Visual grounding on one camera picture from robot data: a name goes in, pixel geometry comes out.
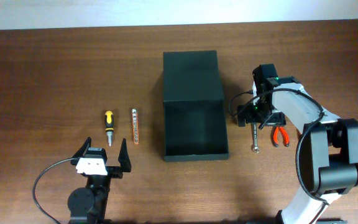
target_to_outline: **screwdriver handle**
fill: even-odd
[[[104,114],[104,123],[106,125],[106,132],[114,131],[114,116],[111,111],[107,111]]]

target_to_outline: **white wall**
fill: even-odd
[[[0,0],[0,29],[358,19],[356,0]]]

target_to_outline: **pliers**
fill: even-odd
[[[290,137],[283,127],[274,127],[273,130],[274,131],[273,131],[273,141],[272,142],[275,147],[278,147],[278,140],[277,140],[278,131],[280,131],[281,135],[283,136],[284,146],[285,147],[290,146]]]

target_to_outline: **toolbox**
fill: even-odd
[[[216,51],[164,52],[163,69],[165,161],[228,159]]]

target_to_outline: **robotic arm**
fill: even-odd
[[[329,204],[358,186],[358,122],[319,108],[297,79],[279,78],[273,64],[260,65],[253,75],[253,104],[237,108],[239,126],[283,126],[285,115],[304,135],[296,163],[301,187],[275,223],[315,223]],[[329,155],[329,146],[340,153]]]

